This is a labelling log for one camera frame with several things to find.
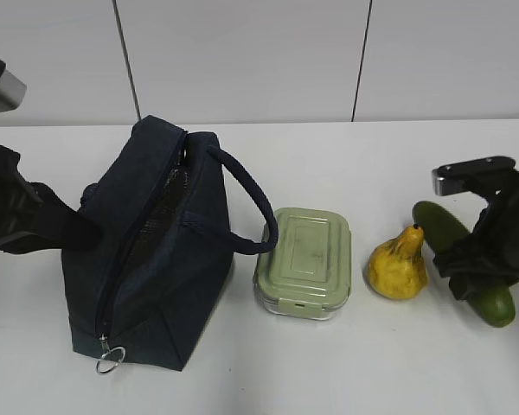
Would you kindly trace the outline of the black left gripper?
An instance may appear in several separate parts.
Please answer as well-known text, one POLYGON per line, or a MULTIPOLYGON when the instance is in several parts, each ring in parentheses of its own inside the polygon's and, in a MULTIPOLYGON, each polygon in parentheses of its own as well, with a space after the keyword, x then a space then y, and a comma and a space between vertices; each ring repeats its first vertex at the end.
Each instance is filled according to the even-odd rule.
POLYGON ((28 236, 28 250, 88 251, 101 228, 65 204, 42 182, 28 183, 18 171, 19 153, 0 145, 0 246, 28 236))

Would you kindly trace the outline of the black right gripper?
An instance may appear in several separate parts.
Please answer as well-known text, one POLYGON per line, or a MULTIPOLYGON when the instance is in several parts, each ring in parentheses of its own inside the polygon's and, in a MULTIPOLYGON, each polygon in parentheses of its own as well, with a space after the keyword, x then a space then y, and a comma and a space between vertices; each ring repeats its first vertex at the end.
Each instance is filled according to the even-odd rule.
POLYGON ((519 283, 519 172, 498 174, 497 186, 475 175, 462 178, 466 189, 488 206, 473 231, 437 255, 440 275, 448 277, 457 300, 467 300, 499 284, 519 283))

